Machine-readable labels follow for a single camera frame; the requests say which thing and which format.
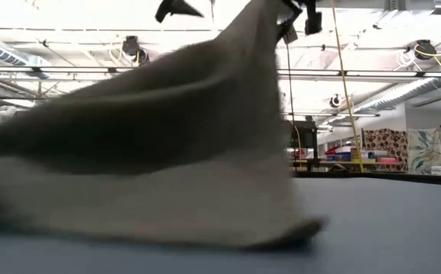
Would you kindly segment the large black monitor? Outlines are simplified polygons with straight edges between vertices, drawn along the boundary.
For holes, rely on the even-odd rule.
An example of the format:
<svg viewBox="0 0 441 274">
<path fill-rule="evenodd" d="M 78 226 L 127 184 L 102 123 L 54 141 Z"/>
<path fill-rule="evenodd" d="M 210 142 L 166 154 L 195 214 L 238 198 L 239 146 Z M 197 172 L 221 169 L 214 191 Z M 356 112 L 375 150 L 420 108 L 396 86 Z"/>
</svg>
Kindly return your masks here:
<svg viewBox="0 0 441 274">
<path fill-rule="evenodd" d="M 289 146 L 293 149 L 291 153 L 293 167 L 297 169 L 305 164 L 307 171 L 312 171 L 318 163 L 317 127 L 314 122 L 309 121 L 290 121 L 290 123 L 292 125 Z M 312 149 L 312 158 L 306 160 L 307 153 L 303 150 L 309 148 Z"/>
</svg>

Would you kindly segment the brown floral fabric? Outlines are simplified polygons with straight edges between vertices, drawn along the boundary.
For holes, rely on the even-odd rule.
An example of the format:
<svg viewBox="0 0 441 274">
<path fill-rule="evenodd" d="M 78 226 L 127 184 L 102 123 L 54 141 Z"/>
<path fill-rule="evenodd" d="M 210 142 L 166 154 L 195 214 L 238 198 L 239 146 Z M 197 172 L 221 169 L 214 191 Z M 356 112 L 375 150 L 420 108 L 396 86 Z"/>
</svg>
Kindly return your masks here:
<svg viewBox="0 0 441 274">
<path fill-rule="evenodd" d="M 377 165 L 376 172 L 406 173 L 408 137 L 406 131 L 392 129 L 374 129 L 362 131 L 363 148 L 367 151 L 385 151 L 389 158 L 395 158 L 398 164 Z"/>
</svg>

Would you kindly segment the long ceiling light bar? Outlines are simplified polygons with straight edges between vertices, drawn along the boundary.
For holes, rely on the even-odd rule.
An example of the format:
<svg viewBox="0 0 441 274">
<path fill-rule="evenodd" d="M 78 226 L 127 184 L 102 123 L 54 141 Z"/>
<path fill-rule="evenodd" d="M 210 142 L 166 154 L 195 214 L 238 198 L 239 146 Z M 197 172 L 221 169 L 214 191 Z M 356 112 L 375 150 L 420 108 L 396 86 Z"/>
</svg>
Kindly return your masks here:
<svg viewBox="0 0 441 274">
<path fill-rule="evenodd" d="M 71 67 L 71 66 L 0 66 L 0 72 L 23 73 L 123 73 L 136 69 L 136 67 Z M 320 69 L 278 69 L 282 75 L 294 76 L 337 76 L 363 77 L 363 78 L 441 78 L 441 72 L 404 72 L 404 71 L 357 71 L 357 70 L 320 70 Z"/>
</svg>

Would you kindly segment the leaf print fabric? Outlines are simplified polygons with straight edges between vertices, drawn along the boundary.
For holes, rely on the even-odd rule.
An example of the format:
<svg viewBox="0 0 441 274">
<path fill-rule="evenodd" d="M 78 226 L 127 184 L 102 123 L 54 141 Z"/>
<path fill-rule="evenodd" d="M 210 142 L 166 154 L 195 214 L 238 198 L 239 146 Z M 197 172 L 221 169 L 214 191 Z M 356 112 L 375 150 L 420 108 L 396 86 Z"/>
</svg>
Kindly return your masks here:
<svg viewBox="0 0 441 274">
<path fill-rule="evenodd" d="M 408 130 L 407 165 L 410 174 L 432 175 L 432 166 L 441 166 L 441 129 Z"/>
</svg>

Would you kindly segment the grey waffle-weave towel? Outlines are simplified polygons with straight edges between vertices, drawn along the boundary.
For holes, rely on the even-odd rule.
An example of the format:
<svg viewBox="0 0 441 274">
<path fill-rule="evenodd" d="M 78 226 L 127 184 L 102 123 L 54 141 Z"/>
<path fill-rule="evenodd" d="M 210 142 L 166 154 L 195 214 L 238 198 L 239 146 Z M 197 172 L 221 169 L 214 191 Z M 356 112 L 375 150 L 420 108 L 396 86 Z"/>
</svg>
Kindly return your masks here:
<svg viewBox="0 0 441 274">
<path fill-rule="evenodd" d="M 276 71 L 282 0 L 0 123 L 0 230 L 266 250 L 305 243 Z"/>
</svg>

